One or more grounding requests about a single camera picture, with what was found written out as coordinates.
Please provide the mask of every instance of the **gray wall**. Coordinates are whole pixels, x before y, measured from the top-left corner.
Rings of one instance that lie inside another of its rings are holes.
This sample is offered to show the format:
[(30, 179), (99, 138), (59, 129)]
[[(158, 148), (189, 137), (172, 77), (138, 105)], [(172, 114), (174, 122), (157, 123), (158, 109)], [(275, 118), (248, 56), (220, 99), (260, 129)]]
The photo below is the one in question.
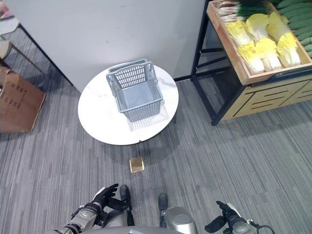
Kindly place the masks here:
[(204, 0), (6, 0), (24, 28), (82, 91), (100, 71), (147, 58), (189, 75)]

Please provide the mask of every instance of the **chair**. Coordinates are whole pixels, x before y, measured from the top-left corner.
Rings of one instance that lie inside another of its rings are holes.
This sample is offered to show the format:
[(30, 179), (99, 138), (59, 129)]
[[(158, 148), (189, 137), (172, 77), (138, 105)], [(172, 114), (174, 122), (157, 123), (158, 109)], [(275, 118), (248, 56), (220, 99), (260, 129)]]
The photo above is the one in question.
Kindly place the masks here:
[(38, 68), (25, 54), (23, 54), (18, 48), (16, 48), (10, 41), (4, 40), (0, 41), (0, 59), (7, 66), (4, 62), (5, 58), (10, 54), (11, 50), (15, 49), (18, 53), (20, 53), (25, 59), (27, 59), (34, 67), (36, 67), (42, 74), (44, 72)]

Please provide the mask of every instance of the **plastic basket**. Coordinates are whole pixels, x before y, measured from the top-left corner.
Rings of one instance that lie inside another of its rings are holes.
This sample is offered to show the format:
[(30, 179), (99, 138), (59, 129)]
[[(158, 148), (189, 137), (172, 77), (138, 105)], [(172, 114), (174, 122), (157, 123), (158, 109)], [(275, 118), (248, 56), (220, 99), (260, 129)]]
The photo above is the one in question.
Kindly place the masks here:
[(106, 78), (119, 112), (131, 122), (159, 113), (162, 95), (151, 62), (142, 59), (111, 68)]

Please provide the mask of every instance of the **striped carpet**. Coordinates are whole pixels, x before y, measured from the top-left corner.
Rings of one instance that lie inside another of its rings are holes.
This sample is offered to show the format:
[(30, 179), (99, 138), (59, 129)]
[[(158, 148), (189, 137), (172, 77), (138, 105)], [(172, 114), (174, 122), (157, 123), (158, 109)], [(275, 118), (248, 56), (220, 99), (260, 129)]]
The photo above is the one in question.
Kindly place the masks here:
[[(23, 47), (21, 35), (10, 39)], [(84, 131), (80, 93), (36, 48), (28, 50), (45, 76), (14, 57), (7, 63), (34, 83), (43, 80), (47, 98), (33, 132), (0, 135), (0, 233), (60, 227), (99, 188), (116, 182), (130, 187), (140, 226), (158, 225), (157, 197), (166, 192), (170, 205), (192, 214), (200, 234), (220, 215), (216, 200), (234, 204), (244, 218), (271, 225), (277, 234), (312, 233), (312, 101), (212, 127), (193, 84), (180, 81), (175, 123), (146, 142), (113, 146)], [(201, 82), (218, 104), (212, 81)], [(132, 174), (129, 159), (137, 156), (145, 170)]]

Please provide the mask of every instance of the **round white table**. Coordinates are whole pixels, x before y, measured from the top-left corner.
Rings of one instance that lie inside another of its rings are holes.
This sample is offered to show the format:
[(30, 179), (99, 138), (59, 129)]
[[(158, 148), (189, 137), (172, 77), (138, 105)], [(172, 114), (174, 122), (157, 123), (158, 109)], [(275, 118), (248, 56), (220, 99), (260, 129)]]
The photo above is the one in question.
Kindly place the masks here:
[(78, 116), (84, 130), (95, 139), (113, 145), (139, 143), (163, 130), (176, 113), (179, 95), (172, 77), (160, 67), (154, 65), (154, 69), (163, 96), (159, 114), (130, 122), (117, 109), (106, 80), (106, 69), (87, 84), (80, 96)]

